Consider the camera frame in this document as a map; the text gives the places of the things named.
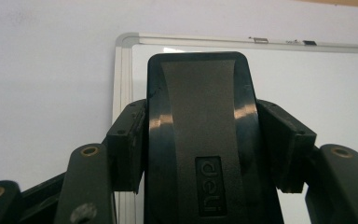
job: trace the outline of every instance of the black plastic part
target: black plastic part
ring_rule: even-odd
[[[306,202],[312,223],[358,223],[358,153],[325,145],[309,160]]]
[[[127,105],[106,134],[114,191],[138,192],[144,172],[146,100]]]
[[[246,58],[155,55],[147,83],[145,223],[282,223]]]
[[[303,43],[304,43],[306,46],[316,46],[316,42],[313,41],[313,40],[304,40]]]
[[[271,102],[258,100],[257,110],[276,187],[284,193],[301,193],[303,164],[312,152],[316,133]]]
[[[57,175],[21,194],[25,209],[20,224],[53,223],[64,177],[65,174]]]
[[[13,181],[0,181],[0,224],[17,223],[23,208],[19,185]]]
[[[89,144],[69,160],[54,223],[116,223],[106,147]]]

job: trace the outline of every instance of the white surface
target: white surface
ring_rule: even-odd
[[[112,121],[115,40],[129,31],[358,44],[358,7],[0,0],[0,179],[28,189],[64,172],[76,147],[102,141]]]
[[[136,45],[132,48],[133,100],[146,95],[147,61],[164,52],[232,51],[223,48]],[[338,144],[358,151],[358,54],[235,49],[244,54],[258,99],[271,101],[315,131],[316,146]],[[279,192],[286,223],[310,223],[305,194]],[[143,192],[137,195],[142,217]]]

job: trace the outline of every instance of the whiteboard frame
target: whiteboard frame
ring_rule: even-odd
[[[116,120],[124,107],[132,102],[132,47],[135,45],[186,46],[233,49],[276,49],[309,52],[358,53],[358,45],[316,42],[306,45],[303,40],[274,40],[256,43],[256,37],[229,38],[191,35],[160,35],[126,33],[120,35],[115,48],[115,73],[113,89],[113,114]],[[136,223],[135,195],[116,192],[117,223]]]

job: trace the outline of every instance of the white wall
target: white wall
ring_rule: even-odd
[[[126,32],[358,44],[358,7],[289,0],[0,0],[0,179],[28,189],[110,127]]]

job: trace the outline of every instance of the deli logo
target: deli logo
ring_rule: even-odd
[[[226,194],[220,157],[197,157],[196,175],[200,216],[225,216]]]

